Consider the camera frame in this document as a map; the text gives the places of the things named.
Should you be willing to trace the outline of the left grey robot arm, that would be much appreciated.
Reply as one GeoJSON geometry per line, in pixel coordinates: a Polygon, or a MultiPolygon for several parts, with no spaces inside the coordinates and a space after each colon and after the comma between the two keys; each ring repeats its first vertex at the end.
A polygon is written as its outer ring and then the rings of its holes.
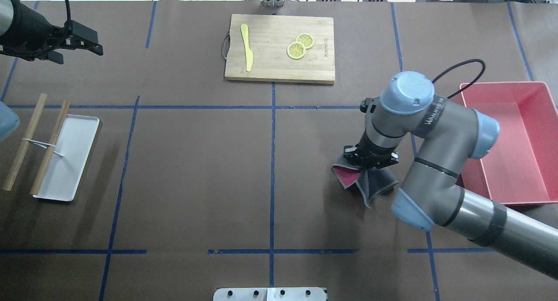
{"type": "Polygon", "coordinates": [[[64,64],[58,49],[85,49],[103,55],[98,33],[72,20],[68,0],[64,0],[66,21],[58,27],[21,0],[0,0],[1,55],[26,61],[47,60],[64,64]]]}

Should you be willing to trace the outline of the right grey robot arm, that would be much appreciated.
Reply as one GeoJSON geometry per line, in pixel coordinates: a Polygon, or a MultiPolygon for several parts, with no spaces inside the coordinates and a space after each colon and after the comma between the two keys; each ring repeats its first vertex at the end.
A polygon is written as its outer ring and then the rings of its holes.
{"type": "Polygon", "coordinates": [[[421,231],[438,224],[540,273],[558,275],[556,228],[456,185],[466,160],[495,145],[500,124],[476,109],[435,94],[416,71],[391,78],[376,98],[361,102],[365,130],[343,157],[358,168],[397,163],[396,148],[408,133],[424,140],[396,198],[392,213],[421,231]]]}

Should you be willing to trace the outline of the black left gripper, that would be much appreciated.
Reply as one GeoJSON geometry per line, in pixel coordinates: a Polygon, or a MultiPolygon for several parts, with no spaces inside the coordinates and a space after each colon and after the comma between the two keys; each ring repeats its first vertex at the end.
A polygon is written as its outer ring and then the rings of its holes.
{"type": "Polygon", "coordinates": [[[47,60],[62,65],[64,57],[58,49],[85,49],[103,56],[98,33],[74,20],[62,27],[50,24],[30,7],[16,5],[13,20],[0,37],[1,54],[27,61],[47,60]]]}

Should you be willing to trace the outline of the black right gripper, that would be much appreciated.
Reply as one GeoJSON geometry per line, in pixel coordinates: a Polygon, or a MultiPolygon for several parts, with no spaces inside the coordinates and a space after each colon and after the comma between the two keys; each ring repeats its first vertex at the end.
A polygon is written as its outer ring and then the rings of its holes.
{"type": "Polygon", "coordinates": [[[399,163],[398,152],[393,149],[344,146],[343,158],[358,168],[386,168],[399,163]]]}

